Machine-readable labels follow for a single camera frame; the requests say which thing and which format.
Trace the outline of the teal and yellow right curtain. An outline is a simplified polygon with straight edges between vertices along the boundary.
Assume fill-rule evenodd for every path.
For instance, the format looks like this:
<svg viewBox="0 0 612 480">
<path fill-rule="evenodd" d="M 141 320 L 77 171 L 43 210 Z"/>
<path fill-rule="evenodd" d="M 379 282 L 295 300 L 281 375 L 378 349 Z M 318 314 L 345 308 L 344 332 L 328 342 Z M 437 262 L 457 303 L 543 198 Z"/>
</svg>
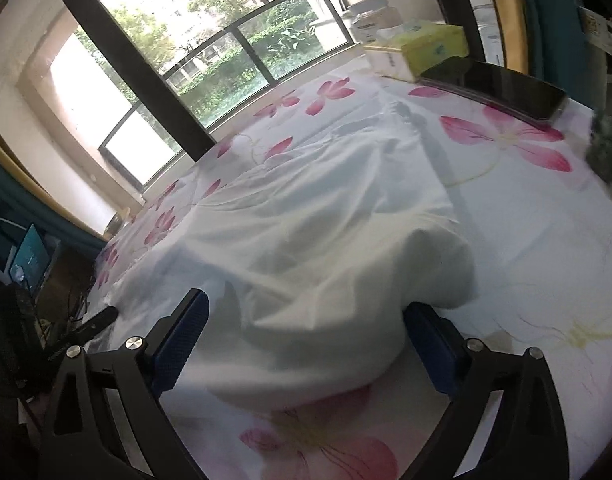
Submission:
<svg viewBox="0 0 612 480">
<path fill-rule="evenodd" d="M 575 0 L 493 0 L 505 66 L 574 92 L 586 64 Z"/>
</svg>

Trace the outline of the dark window frame post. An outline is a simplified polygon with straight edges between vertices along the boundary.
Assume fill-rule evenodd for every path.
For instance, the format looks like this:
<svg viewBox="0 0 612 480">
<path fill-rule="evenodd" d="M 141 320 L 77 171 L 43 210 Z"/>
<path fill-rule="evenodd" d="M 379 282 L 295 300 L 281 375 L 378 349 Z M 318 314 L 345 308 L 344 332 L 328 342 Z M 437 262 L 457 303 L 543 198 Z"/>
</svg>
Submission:
<svg viewBox="0 0 612 480">
<path fill-rule="evenodd" d="M 195 162 L 215 142 L 100 0 L 62 0 L 138 100 Z"/>
</svg>

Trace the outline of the white plastic jar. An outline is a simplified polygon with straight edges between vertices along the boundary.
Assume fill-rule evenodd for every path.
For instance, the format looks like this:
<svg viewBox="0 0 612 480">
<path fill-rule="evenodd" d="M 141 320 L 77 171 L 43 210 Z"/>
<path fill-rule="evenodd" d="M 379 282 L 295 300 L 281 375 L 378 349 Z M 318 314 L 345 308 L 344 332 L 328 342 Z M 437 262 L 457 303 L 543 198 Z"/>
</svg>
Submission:
<svg viewBox="0 0 612 480">
<path fill-rule="evenodd" d="M 361 0 L 347 10 L 349 30 L 358 44 L 369 44 L 377 39 L 377 32 L 399 26 L 402 17 L 388 0 Z"/>
</svg>

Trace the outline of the floral white bed sheet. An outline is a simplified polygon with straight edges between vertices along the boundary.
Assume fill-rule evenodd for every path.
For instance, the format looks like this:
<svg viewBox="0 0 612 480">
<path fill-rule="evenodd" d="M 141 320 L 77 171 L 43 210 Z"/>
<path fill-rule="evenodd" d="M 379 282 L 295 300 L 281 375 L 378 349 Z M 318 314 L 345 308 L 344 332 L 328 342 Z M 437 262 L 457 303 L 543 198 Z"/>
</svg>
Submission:
<svg viewBox="0 0 612 480">
<path fill-rule="evenodd" d="M 172 287 L 156 257 L 180 237 L 192 209 L 259 168 L 332 133 L 394 117 L 418 136 L 455 208 L 476 266 L 475 296 L 449 313 L 465 337 L 492 350 L 544 351 L 560 405 L 569 474 L 612 478 L 612 199 L 582 159 L 590 110 L 572 103 L 552 131 L 537 131 L 453 94 L 372 76 L 346 64 L 249 116 L 120 231 L 90 297 L 112 292 L 118 320 L 93 341 L 113 350 L 163 314 L 143 287 Z M 233 408 L 188 367 L 164 397 L 173 426 L 210 476 L 224 479 L 396 479 L 443 414 L 414 351 L 373 384 L 268 414 Z"/>
</svg>

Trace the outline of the green rolled cloth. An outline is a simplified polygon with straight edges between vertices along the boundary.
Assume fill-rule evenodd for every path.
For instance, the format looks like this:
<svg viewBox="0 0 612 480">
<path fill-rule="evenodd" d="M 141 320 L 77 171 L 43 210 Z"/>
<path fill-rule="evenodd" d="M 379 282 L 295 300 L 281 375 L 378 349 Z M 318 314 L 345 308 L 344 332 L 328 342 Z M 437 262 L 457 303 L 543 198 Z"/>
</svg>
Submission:
<svg viewBox="0 0 612 480">
<path fill-rule="evenodd" d="M 586 163 L 605 183 L 612 183 L 612 116 L 596 110 L 592 117 Z"/>
</svg>

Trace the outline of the black smartphone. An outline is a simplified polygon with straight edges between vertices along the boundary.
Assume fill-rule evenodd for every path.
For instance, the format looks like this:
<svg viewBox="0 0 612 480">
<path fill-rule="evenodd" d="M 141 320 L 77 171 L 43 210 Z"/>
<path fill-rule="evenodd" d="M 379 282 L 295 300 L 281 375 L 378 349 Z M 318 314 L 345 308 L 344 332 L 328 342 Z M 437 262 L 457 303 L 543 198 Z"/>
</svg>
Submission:
<svg viewBox="0 0 612 480">
<path fill-rule="evenodd" d="M 537 127 L 551 126 L 568 102 L 567 93 L 553 84 L 473 58 L 448 58 L 421 73 L 420 82 Z"/>
</svg>

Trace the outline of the light blue large garment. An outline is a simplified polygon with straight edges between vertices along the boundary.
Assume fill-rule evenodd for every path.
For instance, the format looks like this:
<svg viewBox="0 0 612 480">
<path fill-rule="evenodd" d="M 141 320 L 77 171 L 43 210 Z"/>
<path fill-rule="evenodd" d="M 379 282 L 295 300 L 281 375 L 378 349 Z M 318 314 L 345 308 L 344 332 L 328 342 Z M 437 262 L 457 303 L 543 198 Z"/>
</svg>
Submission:
<svg viewBox="0 0 612 480">
<path fill-rule="evenodd" d="M 209 313 L 187 387 L 270 412 L 374 382 L 405 348 L 408 304 L 455 308 L 474 288 L 423 136 L 388 103 L 201 200 L 106 295 L 120 311 L 108 347 L 197 288 Z"/>
</svg>

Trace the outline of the black balcony railing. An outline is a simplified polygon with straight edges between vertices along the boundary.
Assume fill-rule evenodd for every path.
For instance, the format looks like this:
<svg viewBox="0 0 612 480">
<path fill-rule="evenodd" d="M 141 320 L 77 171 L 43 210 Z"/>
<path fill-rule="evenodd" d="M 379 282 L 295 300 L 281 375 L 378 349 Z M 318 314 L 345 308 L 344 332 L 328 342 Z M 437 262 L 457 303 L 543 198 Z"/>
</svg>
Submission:
<svg viewBox="0 0 612 480">
<path fill-rule="evenodd" d="M 164 81 L 207 131 L 257 96 L 353 45 L 349 0 L 273 0 L 225 26 L 169 67 Z M 99 152 L 134 188 L 148 188 L 182 148 L 138 99 Z"/>
</svg>

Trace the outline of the tablet with teal screen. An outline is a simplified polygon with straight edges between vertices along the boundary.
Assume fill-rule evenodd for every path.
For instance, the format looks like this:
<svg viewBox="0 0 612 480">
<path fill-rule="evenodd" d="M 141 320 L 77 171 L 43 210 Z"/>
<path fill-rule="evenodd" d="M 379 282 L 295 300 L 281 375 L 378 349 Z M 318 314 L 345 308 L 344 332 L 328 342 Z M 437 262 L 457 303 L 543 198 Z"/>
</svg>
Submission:
<svg viewBox="0 0 612 480">
<path fill-rule="evenodd" d="M 50 266 L 50 261 L 50 254 L 44 245 L 44 239 L 40 236 L 36 226 L 31 224 L 21 245 L 16 248 L 9 268 L 10 279 L 14 284 L 35 296 L 44 280 L 44 274 Z"/>
</svg>

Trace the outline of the teal and yellow left curtain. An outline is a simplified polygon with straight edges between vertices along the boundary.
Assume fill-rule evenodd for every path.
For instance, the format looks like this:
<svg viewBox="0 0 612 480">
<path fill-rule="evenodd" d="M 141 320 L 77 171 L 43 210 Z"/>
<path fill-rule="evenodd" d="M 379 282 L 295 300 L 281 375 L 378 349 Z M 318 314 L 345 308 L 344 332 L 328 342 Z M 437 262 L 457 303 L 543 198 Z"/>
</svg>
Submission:
<svg viewBox="0 0 612 480">
<path fill-rule="evenodd" d="M 94 259 L 105 241 L 80 222 L 9 156 L 0 145 L 0 198 L 29 221 L 77 250 Z"/>
</svg>

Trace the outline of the yellow tissue box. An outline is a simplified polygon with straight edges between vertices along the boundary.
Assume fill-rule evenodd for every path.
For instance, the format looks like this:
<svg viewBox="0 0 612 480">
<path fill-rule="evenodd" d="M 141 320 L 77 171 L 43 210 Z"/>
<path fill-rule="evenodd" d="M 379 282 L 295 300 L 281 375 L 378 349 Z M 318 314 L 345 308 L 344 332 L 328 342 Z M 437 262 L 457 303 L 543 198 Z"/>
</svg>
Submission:
<svg viewBox="0 0 612 480">
<path fill-rule="evenodd" d="M 376 39 L 362 46 L 374 73 L 415 82 L 448 58 L 467 58 L 470 46 L 461 26 L 416 20 L 379 29 Z"/>
</svg>

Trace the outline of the teal and yellow curtain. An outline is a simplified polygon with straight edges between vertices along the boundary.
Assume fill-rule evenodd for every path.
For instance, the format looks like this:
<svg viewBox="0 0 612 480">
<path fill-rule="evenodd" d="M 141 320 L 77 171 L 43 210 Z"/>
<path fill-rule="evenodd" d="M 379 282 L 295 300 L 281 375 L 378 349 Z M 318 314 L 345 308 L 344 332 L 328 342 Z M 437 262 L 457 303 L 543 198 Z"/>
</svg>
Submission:
<svg viewBox="0 0 612 480">
<path fill-rule="evenodd" d="M 0 145 L 0 198 L 29 221 L 77 250 L 94 259 L 105 241 L 80 222 L 9 156 Z"/>
<path fill-rule="evenodd" d="M 575 0 L 493 0 L 505 66 L 574 92 L 586 64 Z"/>
</svg>

